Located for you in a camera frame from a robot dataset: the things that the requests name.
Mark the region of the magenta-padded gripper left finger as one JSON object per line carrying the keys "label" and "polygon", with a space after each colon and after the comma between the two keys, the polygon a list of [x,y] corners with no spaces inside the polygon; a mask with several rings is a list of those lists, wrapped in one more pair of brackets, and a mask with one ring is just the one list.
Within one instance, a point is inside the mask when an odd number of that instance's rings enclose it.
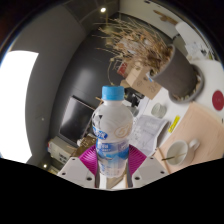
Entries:
{"label": "magenta-padded gripper left finger", "polygon": [[70,157],[58,176],[84,188],[98,188],[100,179],[95,146],[79,157]]}

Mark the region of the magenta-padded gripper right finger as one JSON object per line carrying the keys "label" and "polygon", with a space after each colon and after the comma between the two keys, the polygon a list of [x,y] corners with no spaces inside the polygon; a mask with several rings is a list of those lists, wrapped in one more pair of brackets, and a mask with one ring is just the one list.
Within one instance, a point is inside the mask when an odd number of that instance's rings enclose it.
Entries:
{"label": "magenta-padded gripper right finger", "polygon": [[127,185],[140,188],[168,175],[168,171],[154,157],[147,157],[136,147],[129,146]]}

